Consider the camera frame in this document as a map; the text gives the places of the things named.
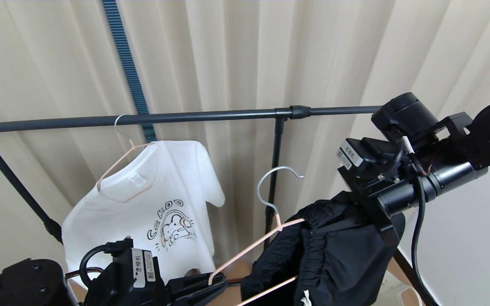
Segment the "vertical rack pole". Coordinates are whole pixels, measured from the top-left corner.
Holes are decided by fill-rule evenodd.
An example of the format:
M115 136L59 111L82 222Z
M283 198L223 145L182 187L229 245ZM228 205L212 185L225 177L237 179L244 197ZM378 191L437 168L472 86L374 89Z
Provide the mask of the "vertical rack pole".
M62 227L58 222L50 219L50 217L46 214L46 212L39 206L39 203L35 201L33 196L29 193L26 187L20 182L20 180L16 177L14 172L12 172L11 168L5 160L0 155L0 171L4 174L6 179L10 182L10 184L16 189L16 191L22 196L22 199L26 201L26 203L31 207L31 209L35 212L37 217L43 221L45 225L46 231L49 234L54 236L58 242L62 243Z
M282 132L285 127L286 118L276 118L275 137L273 139L272 169L279 166L279 156L281 155ZM276 197L277 171L270 177L270 194L268 202L273 204ZM272 207L266 207L266 234L272 230L273 216L275 212ZM264 241L264 250L270 244L270 239Z

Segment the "clothes hanger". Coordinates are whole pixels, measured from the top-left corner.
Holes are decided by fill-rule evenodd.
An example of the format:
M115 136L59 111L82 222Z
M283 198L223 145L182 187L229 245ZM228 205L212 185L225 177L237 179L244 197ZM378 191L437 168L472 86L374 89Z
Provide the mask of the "clothes hanger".
M262 203L264 203L265 205L269 206L269 207L272 207L273 210L275 211L275 217L276 217L276 222L277 222L277 227L275 229L273 229L272 231L270 231L268 234L262 236L262 238L258 239L256 242L254 242L253 244L251 244L250 246L248 246L247 248L245 248L243 251L239 252L239 254L237 254L236 256L234 256L232 259L230 259L229 261L227 261L224 265L221 265L220 267L218 267L218 269L216 269L213 273L211 273L211 275L209 276L209 280L208 280L208 284L211 285L213 283L213 277L219 273L220 271L222 271L223 269L225 269L226 267L228 267L229 265L231 265L234 261L236 261L237 259L239 259L241 256L245 255L245 253L249 252L250 250L252 250L253 248L255 248L256 246L258 246L259 244L261 244L264 240L266 240L267 238L270 238L273 234L275 234L276 232L278 231L282 231L282 229L286 228L286 227L289 227L290 225L294 225L294 224L298 224L298 223L301 223L303 221L305 221L304 219L296 219L296 220L293 220L293 221L290 221L290 222L287 222L287 223L283 223L281 224L281 218L279 216L279 211L277 209L277 207L274 205L274 204L271 204L267 201L265 201L264 199L262 199L262 196L260 195L260 186L262 185L262 182L264 181L264 179L266 179L270 174L272 174L273 172L275 171L278 171L280 169L287 169L287 170L290 170L292 173L294 173L294 175L297 177L297 178L304 178L304 176L300 176L298 173L296 173L296 171L294 171L294 169L290 168L290 167L287 167L287 166L280 166L280 167L276 167L276 168L273 168L271 169L270 171L268 171L268 173L264 174L264 176L260 179L260 181L258 182L258 185L256 186L256 195L258 196L258 198L260 199L260 201ZM256 300L257 298L260 298L266 294L269 294L270 292L274 291L274 290L277 290L278 288L280 287L283 287L284 285L288 284L288 283L291 283L292 281L294 281L295 279L297 278L297 276L295 277L292 277L282 283L280 283L279 285L277 286L274 286L274 287L271 287L270 289L264 291L264 292L261 292L260 294L257 294L255 296L253 296L252 298L249 298L247 300L244 300L243 302L241 302L240 304L237 304L236 306L243 306L245 304L249 304L250 302Z
M114 128L115 130L117 130L118 133L128 137L128 140L130 141L130 144L132 145L132 147L128 150L128 152L124 153L124 155L122 155L122 157L120 159L117 160L117 162L114 163L114 165L111 166L111 168L109 168L105 173L103 173L103 175L101 176L101 178L99 178L99 180L97 180L97 183L96 183L96 186L97 186L97 191L101 191L101 180L103 180L107 174L109 174L109 172L111 172L111 170L114 169L114 167L116 167L118 165L118 163L120 163L124 158L126 158L132 151L134 151L135 149L139 148L139 147L146 147L148 145L154 145L156 144L155 142L151 142L151 143L146 143L146 144L140 144L140 145L134 145L134 142L132 141L132 138L130 137L130 135L126 134L126 133L123 133L121 132L118 127L117 127L117 123L118 123L118 120L122 117L122 116L126 116L126 115L130 115L130 114L122 114L120 116L118 116L116 118L116 120L114 121ZM128 202L129 200L135 198L136 196L140 195L141 193L143 193L145 190L143 190L142 192L132 196L131 198L129 198L128 200L125 200L124 203Z

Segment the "silver metal hook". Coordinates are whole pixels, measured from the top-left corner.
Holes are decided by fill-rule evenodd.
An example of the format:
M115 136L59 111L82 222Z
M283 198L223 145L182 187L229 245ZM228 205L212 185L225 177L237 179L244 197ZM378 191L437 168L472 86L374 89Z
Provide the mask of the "silver metal hook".
M122 116L126 116L126 115L128 115L128 116L129 116L130 114L121 114L120 116L118 116L118 117L117 117L117 119L114 121L114 128L115 128L115 130L117 130L117 132L119 132L120 134L122 134L122 135L124 135L124 136L128 137L128 139L130 140L130 142L132 143L132 145L134 145L134 142L132 142L132 138L130 137L130 135L128 135L128 134L126 134L126 133L121 132L121 131L118 129L118 127L117 127L117 123L118 123L118 120L120 119L120 117L122 117Z
M296 176L297 178L300 178L300 179L302 178L303 179L305 177L305 176L300 176L296 171L294 171L294 169L292 169L290 167L287 167L286 165L282 165L280 167L276 167L276 168L271 169L270 171L268 171L268 173L264 174L264 176L260 179L260 181L258 182L258 185L256 186L256 195L258 196L258 199L262 203L266 204L269 207L272 207L272 209L276 212L276 215L279 214L279 211L278 211L277 207L274 204L271 204L270 202L266 202L266 201L264 201L264 199L262 199L262 195L260 195L260 186L262 185L262 182L264 182L264 180L270 174L272 174L275 171L281 170L281 169L291 170L291 172L294 173L294 176Z

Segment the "cartoon graphic print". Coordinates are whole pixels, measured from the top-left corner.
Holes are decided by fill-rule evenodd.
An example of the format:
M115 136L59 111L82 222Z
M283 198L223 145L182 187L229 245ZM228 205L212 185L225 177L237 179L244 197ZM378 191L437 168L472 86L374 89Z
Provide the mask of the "cartoon graphic print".
M177 240L181 238L196 239L196 234L192 228L194 221L180 209L171 209L174 204L178 207L184 205L181 200L167 201L164 207L158 210L158 220L154 223L154 230L150 229L146 233L149 240L160 236L160 243L156 244L157 250L160 250L160 246L169 250L169 247L175 245Z

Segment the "curtain fold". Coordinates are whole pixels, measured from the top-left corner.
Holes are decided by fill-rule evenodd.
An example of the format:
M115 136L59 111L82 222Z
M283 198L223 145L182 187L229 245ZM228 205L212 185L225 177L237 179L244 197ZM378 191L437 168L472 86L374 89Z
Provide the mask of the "curtain fold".
M406 91L440 119L490 104L490 1L117 5L151 113L382 105ZM0 0L0 122L133 113L100 1ZM137 126L121 129L144 141ZM224 207L209 209L216 261L264 234L255 186L270 169L274 120L155 130L210 153L226 195ZM280 164L305 179L279 174L282 219L345 188L335 152L346 137L381 134L369 115L286 122ZM60 223L127 149L112 127L0 133L1 155ZM0 174L0 272L27 257L65 265L63 248Z

